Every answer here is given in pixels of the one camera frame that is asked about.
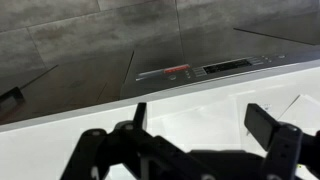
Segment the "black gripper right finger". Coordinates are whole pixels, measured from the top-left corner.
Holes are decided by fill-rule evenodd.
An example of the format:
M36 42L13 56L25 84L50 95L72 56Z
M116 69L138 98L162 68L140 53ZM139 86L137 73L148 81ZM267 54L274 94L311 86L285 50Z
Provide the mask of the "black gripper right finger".
M244 125L267 152L260 175L266 180L295 180L301 152L302 131L281 124L257 104L248 104Z

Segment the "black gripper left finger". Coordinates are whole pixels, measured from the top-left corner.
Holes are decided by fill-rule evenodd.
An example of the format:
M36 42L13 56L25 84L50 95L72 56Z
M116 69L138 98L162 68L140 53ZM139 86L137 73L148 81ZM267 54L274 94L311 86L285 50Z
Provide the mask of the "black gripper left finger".
M137 179L141 178L138 154L130 148L125 132L145 130L147 104L139 103L132 120L117 123L107 133L104 129L83 132L60 177L60 180L104 180L113 165L123 164Z

